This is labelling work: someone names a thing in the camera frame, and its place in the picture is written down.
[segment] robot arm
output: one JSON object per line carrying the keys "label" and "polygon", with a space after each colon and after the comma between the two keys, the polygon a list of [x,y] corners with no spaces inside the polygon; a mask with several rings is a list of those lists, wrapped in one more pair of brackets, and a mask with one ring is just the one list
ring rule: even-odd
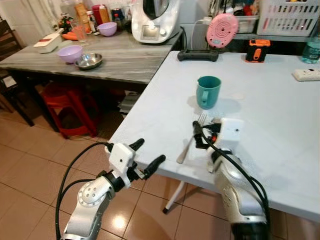
{"label": "robot arm", "polygon": [[95,240],[97,239],[102,215],[116,192],[129,188],[137,179],[148,179],[166,159],[161,155],[145,170],[137,169],[134,161],[135,150],[144,143],[139,139],[134,144],[117,143],[112,147],[109,156],[110,172],[102,171],[97,179],[83,185],[77,195],[77,204],[65,227],[61,240]]}
{"label": "robot arm", "polygon": [[[205,140],[208,144],[204,144],[202,127],[195,121],[193,127],[196,147],[207,149],[210,156],[214,182],[221,192],[223,206],[231,224],[234,239],[268,240],[269,210],[266,209],[261,196],[258,195],[257,188],[252,186],[252,181],[250,183],[245,177],[249,175],[242,166],[241,160],[231,150],[239,142],[242,126],[241,120],[229,118],[222,118],[220,123],[204,126],[210,129],[214,136],[212,144],[209,144],[207,138]],[[231,163],[230,159],[242,171]]]}

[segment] display screen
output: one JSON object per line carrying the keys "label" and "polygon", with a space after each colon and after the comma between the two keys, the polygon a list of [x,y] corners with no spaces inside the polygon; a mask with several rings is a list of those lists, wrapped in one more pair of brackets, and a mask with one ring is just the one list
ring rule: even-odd
{"label": "display screen", "polygon": [[150,28],[148,25],[143,26],[143,36],[149,38],[156,38],[158,36],[159,27],[154,26]]}

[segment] white table leg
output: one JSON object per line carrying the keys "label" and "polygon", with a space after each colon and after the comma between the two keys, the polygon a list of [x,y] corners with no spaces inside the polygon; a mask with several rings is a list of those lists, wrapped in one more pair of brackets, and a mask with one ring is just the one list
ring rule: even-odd
{"label": "white table leg", "polygon": [[171,208],[172,204],[174,204],[174,201],[176,200],[176,198],[178,197],[179,193],[181,192],[181,190],[184,188],[185,182],[181,181],[179,186],[176,188],[174,194],[172,195],[172,197],[170,198],[169,202],[166,204],[165,208],[162,210],[162,212],[164,214],[166,214],[169,209]]}

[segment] teal mug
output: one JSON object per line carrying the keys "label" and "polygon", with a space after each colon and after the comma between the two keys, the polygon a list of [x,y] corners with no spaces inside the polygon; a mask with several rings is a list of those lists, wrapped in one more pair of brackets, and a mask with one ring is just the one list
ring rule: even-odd
{"label": "teal mug", "polygon": [[198,79],[196,101],[200,108],[211,109],[218,100],[221,80],[215,76],[202,76]]}

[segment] fork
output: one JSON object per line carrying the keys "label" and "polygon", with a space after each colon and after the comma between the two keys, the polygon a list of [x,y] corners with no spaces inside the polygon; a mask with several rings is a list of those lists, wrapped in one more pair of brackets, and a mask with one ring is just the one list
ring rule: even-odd
{"label": "fork", "polygon": [[[207,114],[205,114],[205,113],[201,113],[201,115],[199,116],[198,122],[199,122],[199,124],[200,124],[201,127],[202,127],[203,124],[205,123],[206,118],[207,118]],[[182,151],[182,153],[177,157],[176,162],[177,162],[178,164],[182,164],[182,163],[184,162],[193,138],[194,138],[194,136],[192,135],[192,137],[190,138],[188,144],[185,146],[185,148],[184,148],[184,150]]]}

